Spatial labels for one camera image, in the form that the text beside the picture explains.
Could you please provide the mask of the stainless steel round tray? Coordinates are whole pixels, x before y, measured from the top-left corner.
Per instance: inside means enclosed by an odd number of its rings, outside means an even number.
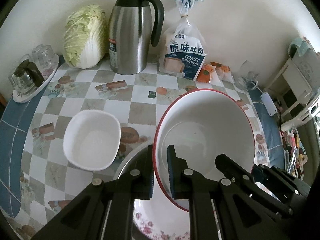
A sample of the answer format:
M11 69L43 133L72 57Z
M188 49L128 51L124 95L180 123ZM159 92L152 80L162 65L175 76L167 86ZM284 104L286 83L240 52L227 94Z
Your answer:
M116 170L116 173L113 177L113 180L118 179L123 173L132 170L136 166L136 162L143 156L146 155L148 152L148 147L153 145L151 140L142 143L141 145L137 146L134 150L132 150L121 162L119 167ZM132 235L131 239L147 239L140 229L136 226L135 222L132 222Z

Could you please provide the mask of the round floral rim plate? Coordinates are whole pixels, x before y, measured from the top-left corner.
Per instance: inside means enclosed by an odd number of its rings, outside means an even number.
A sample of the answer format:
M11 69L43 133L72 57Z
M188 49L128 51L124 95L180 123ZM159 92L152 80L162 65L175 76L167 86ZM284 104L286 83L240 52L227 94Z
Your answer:
M189 213L161 193L150 200L135 200L133 222L149 239L190 239Z

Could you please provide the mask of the strawberry pattern red-rim bowl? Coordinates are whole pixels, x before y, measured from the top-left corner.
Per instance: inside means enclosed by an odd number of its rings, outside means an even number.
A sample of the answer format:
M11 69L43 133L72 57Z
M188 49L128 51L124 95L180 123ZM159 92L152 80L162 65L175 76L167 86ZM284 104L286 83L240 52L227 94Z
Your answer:
M223 178L215 166L217 155L227 155L247 172L254 164L254 134L247 115L230 96L213 89L197 89L177 98L162 115L153 142L153 169L163 194L188 211L188 200L174 200L170 192L169 145L189 168L215 181Z

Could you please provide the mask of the small white square bowl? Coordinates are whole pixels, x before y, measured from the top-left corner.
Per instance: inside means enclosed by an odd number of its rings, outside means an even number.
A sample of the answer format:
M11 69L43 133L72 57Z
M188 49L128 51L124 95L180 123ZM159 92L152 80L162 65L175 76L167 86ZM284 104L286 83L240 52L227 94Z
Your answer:
M72 117L63 137L63 152L74 166L101 171L114 161L121 139L118 119L107 112L88 109Z

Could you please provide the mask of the colourful clutter pile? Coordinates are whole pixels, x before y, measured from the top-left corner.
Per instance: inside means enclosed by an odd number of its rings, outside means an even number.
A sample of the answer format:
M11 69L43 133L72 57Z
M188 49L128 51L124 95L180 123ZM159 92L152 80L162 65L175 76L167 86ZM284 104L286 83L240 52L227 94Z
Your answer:
M281 131L280 135L284 148L284 170L292 176L303 180L304 165L308 161L308 156L297 129L292 126L286 131Z

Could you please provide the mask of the white power adapter box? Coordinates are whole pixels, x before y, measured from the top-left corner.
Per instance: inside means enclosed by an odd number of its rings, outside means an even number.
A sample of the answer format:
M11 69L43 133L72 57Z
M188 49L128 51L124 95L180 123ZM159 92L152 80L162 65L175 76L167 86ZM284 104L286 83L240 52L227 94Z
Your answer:
M272 98L267 92L264 92L261 96L260 99L265 106L269 116L274 116L275 114L278 113L277 107L275 106L274 102L272 101Z

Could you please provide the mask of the white lattice chair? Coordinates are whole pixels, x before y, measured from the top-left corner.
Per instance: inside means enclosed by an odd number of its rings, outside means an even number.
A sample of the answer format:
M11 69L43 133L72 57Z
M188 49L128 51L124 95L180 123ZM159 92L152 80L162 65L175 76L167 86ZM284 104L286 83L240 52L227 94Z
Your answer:
M301 105L303 108L296 115L292 115L290 112L299 105ZM280 129L282 131L288 131L292 128L303 126L313 119L317 114L319 114L319 90L309 99L306 105L296 101L288 109L281 113L281 121L283 123L281 124Z

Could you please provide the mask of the checkered blue-edged tablecloth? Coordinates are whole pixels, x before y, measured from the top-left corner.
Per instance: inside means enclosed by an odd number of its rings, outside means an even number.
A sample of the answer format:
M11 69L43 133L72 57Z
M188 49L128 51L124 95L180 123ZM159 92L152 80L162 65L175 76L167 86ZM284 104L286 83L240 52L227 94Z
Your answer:
M62 64L29 102L10 100L1 118L1 211L20 239L32 239L89 183L110 181L153 142L167 108L195 89L227 94L255 135L256 164L283 164L276 126L259 90L161 74L154 60L124 76L107 60L88 70Z

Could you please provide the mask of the white shelf unit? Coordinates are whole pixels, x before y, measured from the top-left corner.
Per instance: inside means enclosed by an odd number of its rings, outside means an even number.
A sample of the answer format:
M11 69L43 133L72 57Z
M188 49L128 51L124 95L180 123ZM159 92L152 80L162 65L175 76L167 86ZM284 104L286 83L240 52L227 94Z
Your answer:
M297 105L307 106L319 96L319 53L315 52L306 37L294 38L287 53L289 58L283 67L265 85L265 90L270 91L282 78L293 92L296 102L282 116L289 114Z

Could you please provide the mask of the clear glass mug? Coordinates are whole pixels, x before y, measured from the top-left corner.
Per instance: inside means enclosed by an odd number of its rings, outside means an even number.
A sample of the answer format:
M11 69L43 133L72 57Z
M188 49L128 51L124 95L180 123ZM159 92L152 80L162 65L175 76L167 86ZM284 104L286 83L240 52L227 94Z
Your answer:
M233 73L233 79L236 87L242 90L255 90L258 87L259 73L255 71L250 61L245 61L237 72Z

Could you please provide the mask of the orange snack packet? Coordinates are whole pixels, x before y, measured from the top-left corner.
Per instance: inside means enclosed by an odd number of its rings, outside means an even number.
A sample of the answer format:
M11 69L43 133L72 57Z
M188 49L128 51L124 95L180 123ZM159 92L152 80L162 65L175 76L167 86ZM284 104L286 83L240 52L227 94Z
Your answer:
M220 64L218 62L211 62L210 64L215 67L215 71L221 81L227 81L230 83L234 82L231 70L228 66Z
M212 83L214 75L216 74L215 68L216 67L211 64L204 64L196 78L196 81L201 83Z

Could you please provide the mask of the toast bread bag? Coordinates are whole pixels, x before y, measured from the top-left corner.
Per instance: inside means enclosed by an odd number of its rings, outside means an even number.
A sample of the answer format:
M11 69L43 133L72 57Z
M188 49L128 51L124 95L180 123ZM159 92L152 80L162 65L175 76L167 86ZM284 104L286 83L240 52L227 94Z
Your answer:
M163 34L159 71L195 81L207 55L207 46L196 25L190 23L189 12L204 0L174 0L180 13L177 23Z

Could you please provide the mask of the stainless steel thermos jug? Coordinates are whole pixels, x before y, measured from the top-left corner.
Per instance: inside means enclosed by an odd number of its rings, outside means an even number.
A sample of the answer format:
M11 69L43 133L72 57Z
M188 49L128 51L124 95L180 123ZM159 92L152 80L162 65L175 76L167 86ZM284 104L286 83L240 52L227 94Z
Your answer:
M160 41L165 11L160 0L116 0L109 30L111 69L134 75L146 68L149 46Z

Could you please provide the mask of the white tray with glasses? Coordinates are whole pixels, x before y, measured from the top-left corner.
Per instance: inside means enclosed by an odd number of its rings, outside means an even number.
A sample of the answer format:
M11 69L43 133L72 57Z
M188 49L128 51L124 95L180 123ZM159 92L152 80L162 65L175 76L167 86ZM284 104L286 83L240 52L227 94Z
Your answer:
M22 56L8 76L13 86L12 99L16 103L25 103L39 94L53 78L59 61L52 47L43 44Z

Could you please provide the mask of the napa cabbage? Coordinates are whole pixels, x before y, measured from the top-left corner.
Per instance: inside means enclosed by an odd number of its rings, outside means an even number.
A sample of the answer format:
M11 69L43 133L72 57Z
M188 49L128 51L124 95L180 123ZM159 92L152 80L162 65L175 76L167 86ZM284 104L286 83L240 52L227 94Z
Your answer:
M68 16L63 56L70 66L94 67L105 56L106 47L107 19L101 6L90 4Z

